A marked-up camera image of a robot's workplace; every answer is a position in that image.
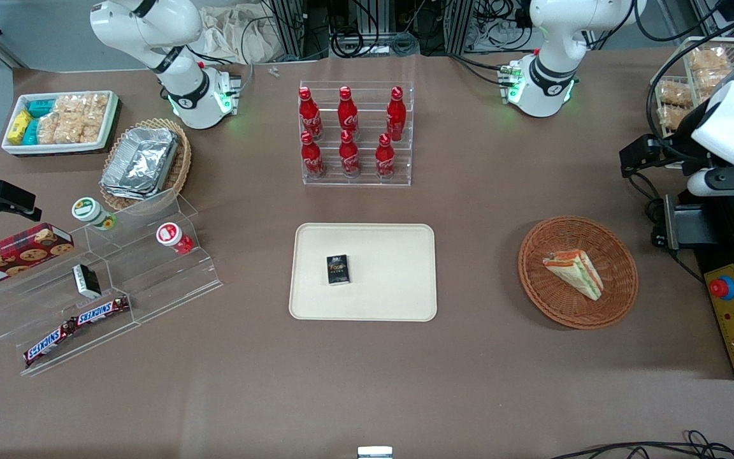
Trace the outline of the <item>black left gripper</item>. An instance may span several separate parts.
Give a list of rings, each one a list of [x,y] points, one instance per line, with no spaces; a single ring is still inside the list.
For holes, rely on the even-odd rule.
[[[724,160],[693,139],[696,128],[701,127],[720,102],[713,103],[709,98],[682,119],[676,132],[671,135],[671,148],[675,155],[669,153],[660,139],[653,135],[643,135],[620,150],[621,176],[628,179],[649,168],[663,168],[669,164],[682,161],[682,168],[722,168]]]

